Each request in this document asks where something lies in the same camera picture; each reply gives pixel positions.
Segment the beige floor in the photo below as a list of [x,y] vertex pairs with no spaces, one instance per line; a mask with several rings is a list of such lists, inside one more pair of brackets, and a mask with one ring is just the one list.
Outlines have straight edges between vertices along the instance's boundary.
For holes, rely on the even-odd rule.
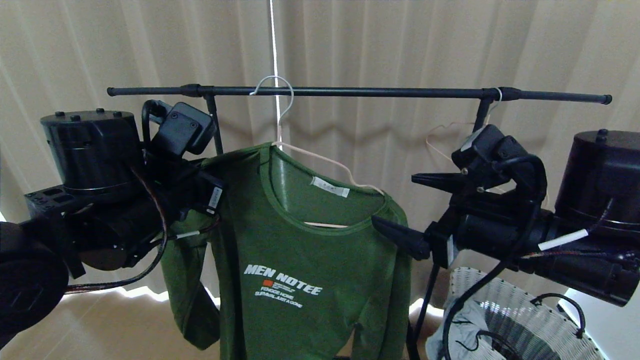
[[[439,319],[428,316],[419,345]],[[348,355],[347,344],[340,354]],[[70,297],[43,321],[18,334],[1,360],[138,360],[219,359],[218,344],[199,351],[182,339],[169,303],[147,295],[127,298],[119,293]]]

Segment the clothing rack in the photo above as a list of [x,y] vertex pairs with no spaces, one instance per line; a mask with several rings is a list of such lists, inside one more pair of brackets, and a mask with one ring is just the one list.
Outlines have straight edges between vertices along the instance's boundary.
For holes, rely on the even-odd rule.
[[[107,94],[118,95],[183,95],[189,97],[202,97],[207,102],[207,109],[214,123],[213,139],[216,146],[216,154],[223,153],[220,126],[218,124],[218,111],[216,109],[216,96],[249,96],[255,90],[250,86],[203,86],[200,84],[187,84],[178,87],[153,87],[153,88],[108,88]],[[567,92],[539,92],[525,91],[511,87],[464,89],[464,88],[338,88],[338,87],[298,87],[293,88],[295,96],[320,96],[320,97],[411,97],[425,99],[479,99],[474,129],[482,128],[484,120],[489,112],[489,107],[494,101],[512,100],[552,100],[572,102],[594,102],[598,104],[610,104],[611,95],[574,94]],[[260,87],[255,96],[290,95],[291,89],[287,87]],[[438,275],[439,267],[434,265],[429,276],[429,283],[425,299],[420,309],[417,329],[414,331],[411,324],[408,325],[406,345],[411,360],[420,359],[417,349],[417,340],[420,328],[424,320],[424,313],[431,300],[431,294]]]

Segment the round neckline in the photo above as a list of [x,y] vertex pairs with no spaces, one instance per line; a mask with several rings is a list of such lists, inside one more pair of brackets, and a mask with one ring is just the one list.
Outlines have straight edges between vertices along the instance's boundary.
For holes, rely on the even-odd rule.
[[[322,180],[331,182],[331,184],[334,184],[335,186],[348,188],[350,192],[358,192],[358,193],[363,193],[367,195],[381,196],[383,197],[383,203],[371,215],[369,215],[365,219],[355,224],[348,225],[347,227],[334,229],[334,228],[316,227],[313,225],[305,224],[304,221],[293,217],[288,211],[286,211],[282,207],[278,199],[276,198],[275,192],[273,191],[273,186],[271,184],[271,167],[270,167],[271,155],[272,155],[271,151],[275,151],[278,154],[278,156],[281,157],[288,164],[302,170],[304,173],[310,176],[317,176]],[[271,207],[278,213],[278,215],[280,215],[280,217],[283,220],[308,233],[314,233],[314,234],[320,234],[320,235],[345,235],[345,234],[354,233],[356,231],[361,231],[362,229],[366,229],[367,227],[371,226],[371,217],[373,215],[378,215],[384,209],[388,208],[389,195],[387,193],[385,193],[384,195],[380,195],[376,190],[359,188],[357,186],[353,186],[352,184],[346,184],[340,181],[330,179],[321,174],[318,174],[312,169],[302,165],[301,163],[296,161],[294,158],[290,157],[286,152],[278,149],[277,147],[271,146],[270,143],[265,144],[264,148],[262,148],[262,150],[260,151],[259,166],[260,166],[260,183],[262,184],[262,191],[266,195],[267,200],[271,204]]]

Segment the basket handle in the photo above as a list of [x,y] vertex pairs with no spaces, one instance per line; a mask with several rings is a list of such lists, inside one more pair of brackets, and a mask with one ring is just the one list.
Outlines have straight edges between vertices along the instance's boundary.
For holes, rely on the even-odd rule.
[[575,307],[575,309],[578,311],[578,317],[580,318],[580,329],[578,329],[578,331],[575,333],[575,336],[578,339],[582,339],[582,335],[584,334],[584,329],[587,326],[587,324],[584,319],[584,312],[582,311],[582,308],[580,307],[580,305],[578,305],[578,303],[575,300],[571,299],[570,297],[567,297],[566,295],[558,294],[558,293],[542,294],[536,297],[535,299],[531,300],[531,304],[534,304],[535,306],[542,305],[542,299],[546,299],[548,297],[559,297],[560,299],[567,301],[568,303],[570,303]]

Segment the gray cloth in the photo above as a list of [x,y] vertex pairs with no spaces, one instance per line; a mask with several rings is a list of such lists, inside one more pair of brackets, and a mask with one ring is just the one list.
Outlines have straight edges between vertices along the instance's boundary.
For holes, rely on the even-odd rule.
[[[447,306],[447,311],[445,311],[444,318],[447,318],[447,314],[455,300],[457,299],[448,301],[449,305]],[[465,344],[467,348],[476,348],[476,334],[480,330],[488,330],[484,320],[484,309],[477,302],[468,300],[462,310],[458,311],[453,317],[451,329],[449,330],[449,353],[452,360],[466,359],[468,357],[469,351],[457,341]],[[440,360],[444,356],[441,352],[443,331],[444,323],[440,324],[434,335],[427,339],[425,348],[429,360]]]

